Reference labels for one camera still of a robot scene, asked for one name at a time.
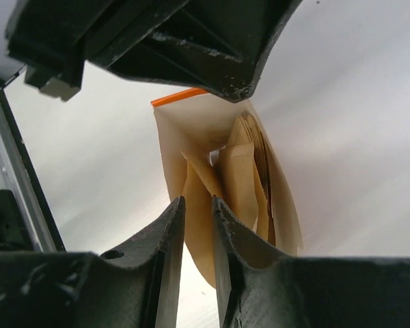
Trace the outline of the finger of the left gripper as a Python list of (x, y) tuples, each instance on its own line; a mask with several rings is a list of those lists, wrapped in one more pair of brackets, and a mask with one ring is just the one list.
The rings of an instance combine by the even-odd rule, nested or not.
[(129, 81), (250, 98), (293, 0), (18, 1), (5, 29), (25, 83), (63, 101), (85, 62)]

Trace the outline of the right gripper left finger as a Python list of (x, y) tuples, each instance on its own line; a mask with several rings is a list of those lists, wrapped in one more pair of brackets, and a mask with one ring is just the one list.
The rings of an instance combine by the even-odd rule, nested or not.
[(0, 327), (175, 327), (185, 209), (101, 255), (0, 251)]

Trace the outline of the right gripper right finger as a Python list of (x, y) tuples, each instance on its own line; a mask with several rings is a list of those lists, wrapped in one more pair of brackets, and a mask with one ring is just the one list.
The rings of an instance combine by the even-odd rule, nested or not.
[(213, 198), (222, 327), (410, 327), (410, 258), (289, 256)]

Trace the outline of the brown paper coffee filter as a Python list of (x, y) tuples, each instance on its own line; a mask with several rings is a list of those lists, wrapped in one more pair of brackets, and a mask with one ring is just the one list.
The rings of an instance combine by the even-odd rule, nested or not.
[(219, 179), (206, 159), (185, 153), (187, 175), (182, 190), (186, 201), (185, 243), (202, 277), (213, 288), (215, 261), (213, 252), (213, 196), (223, 196)]

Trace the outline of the orange coffee filter box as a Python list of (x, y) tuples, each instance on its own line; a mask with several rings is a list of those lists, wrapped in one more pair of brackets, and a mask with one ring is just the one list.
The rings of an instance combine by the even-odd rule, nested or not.
[(296, 256), (304, 248), (290, 187), (250, 100), (232, 103), (204, 90), (191, 88), (154, 100), (152, 106), (167, 191), (172, 199), (182, 193), (187, 175), (187, 164), (181, 152), (192, 152), (207, 159), (210, 152), (227, 144), (238, 116), (252, 115), (266, 143), (278, 247), (291, 256)]

